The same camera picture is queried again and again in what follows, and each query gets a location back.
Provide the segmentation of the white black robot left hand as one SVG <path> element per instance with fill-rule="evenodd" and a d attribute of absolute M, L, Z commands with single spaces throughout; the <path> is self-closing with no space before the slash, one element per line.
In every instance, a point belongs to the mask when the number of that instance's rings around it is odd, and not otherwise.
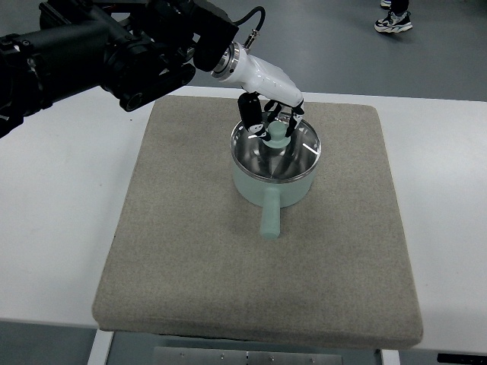
<path fill-rule="evenodd" d="M 291 109 L 285 133 L 287 138 L 301 123 L 304 98 L 295 83 L 281 68 L 252 56 L 241 44 L 233 42 L 228 47 L 213 69 L 212 76 L 245 90 L 239 99 L 240 117 L 246 123 L 247 130 L 262 140 L 269 141 L 270 135 L 260 120 L 260 108 L 250 105 L 257 103 L 259 95 L 269 100 L 264 110 L 270 112 L 271 117 L 276 117 L 284 106 Z"/>

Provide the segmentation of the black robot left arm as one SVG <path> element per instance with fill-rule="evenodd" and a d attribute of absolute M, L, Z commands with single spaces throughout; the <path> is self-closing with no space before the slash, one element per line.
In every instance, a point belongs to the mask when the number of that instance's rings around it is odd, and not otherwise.
<path fill-rule="evenodd" d="M 40 29 L 1 38 L 1 134 L 94 87 L 127 112 L 212 71 L 240 26 L 207 1 L 46 1 Z"/>

